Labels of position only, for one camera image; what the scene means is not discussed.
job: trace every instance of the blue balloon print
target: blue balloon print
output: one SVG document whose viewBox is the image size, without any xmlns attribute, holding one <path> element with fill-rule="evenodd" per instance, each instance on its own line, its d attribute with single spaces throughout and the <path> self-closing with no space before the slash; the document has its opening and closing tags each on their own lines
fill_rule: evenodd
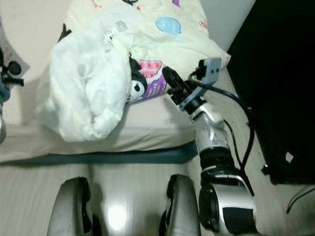
<svg viewBox="0 0 315 236">
<path fill-rule="evenodd" d="M 165 33 L 173 35 L 178 35 L 181 33 L 181 24 L 171 17 L 159 17 L 156 21 L 156 25 L 159 30 Z"/>
</svg>

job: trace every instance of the bed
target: bed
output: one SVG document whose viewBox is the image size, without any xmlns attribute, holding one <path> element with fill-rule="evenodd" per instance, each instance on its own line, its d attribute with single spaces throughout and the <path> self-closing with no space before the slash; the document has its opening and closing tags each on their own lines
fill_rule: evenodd
<svg viewBox="0 0 315 236">
<path fill-rule="evenodd" d="M 175 107 L 167 94 L 127 104 L 122 120 L 103 141 L 67 143 L 35 117 L 39 79 L 47 65 L 50 50 L 60 37 L 63 17 L 70 2 L 71 0 L 1 2 L 6 36 L 31 67 L 24 76 L 25 86 L 15 87 L 10 100 L 3 107 L 7 138 L 0 147 L 1 161 L 23 160 L 48 154 L 94 152 L 111 153 L 113 157 L 114 152 L 127 152 L 126 155 L 130 155 L 128 151 L 175 147 L 186 153 L 191 150 L 189 156 L 193 157 L 196 154 L 195 146 L 191 144 L 195 138 L 193 124 L 187 114 Z M 205 27 L 205 24 L 204 17 L 200 27 Z M 168 152 L 168 157 L 172 158 L 176 153 L 183 155 L 183 152 Z"/>
</svg>

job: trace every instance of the white duvet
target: white duvet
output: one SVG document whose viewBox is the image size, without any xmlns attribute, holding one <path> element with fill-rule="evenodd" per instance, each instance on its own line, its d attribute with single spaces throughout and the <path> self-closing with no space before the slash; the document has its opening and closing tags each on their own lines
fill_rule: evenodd
<svg viewBox="0 0 315 236">
<path fill-rule="evenodd" d="M 155 77 L 163 78 L 159 73 L 164 66 L 185 79 L 200 59 L 221 57 L 223 67 L 229 59 L 208 38 L 198 1 L 139 0 L 131 5 L 74 0 L 64 22 L 73 33 L 51 51 L 49 73 L 38 87 L 36 114 L 68 142 L 105 139 L 121 120 L 126 101 L 139 87 L 129 56 L 142 70 L 158 65 L 153 74 L 147 68 L 141 71 L 146 75 L 141 98 L 156 87 Z"/>
</svg>

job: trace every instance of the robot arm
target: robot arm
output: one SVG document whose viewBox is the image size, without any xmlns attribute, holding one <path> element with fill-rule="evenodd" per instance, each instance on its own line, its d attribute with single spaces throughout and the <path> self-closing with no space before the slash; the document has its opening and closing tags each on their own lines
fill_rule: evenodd
<svg viewBox="0 0 315 236">
<path fill-rule="evenodd" d="M 219 78 L 220 67 L 220 58 L 201 60 L 190 76 L 211 86 Z M 168 94 L 190 115 L 196 128 L 202 168 L 199 194 L 202 226 L 221 235 L 256 234 L 252 189 L 245 173 L 234 166 L 221 114 L 202 98 L 207 89 L 184 82 L 168 67 L 163 69 L 163 75 L 171 86 Z"/>
</svg>

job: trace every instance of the black cabinet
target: black cabinet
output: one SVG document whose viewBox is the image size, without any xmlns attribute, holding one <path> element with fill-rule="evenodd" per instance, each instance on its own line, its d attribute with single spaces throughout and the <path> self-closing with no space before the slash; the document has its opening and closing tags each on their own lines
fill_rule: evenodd
<svg viewBox="0 0 315 236">
<path fill-rule="evenodd" d="M 315 182 L 314 2 L 256 0 L 228 51 L 273 182 Z"/>
</svg>

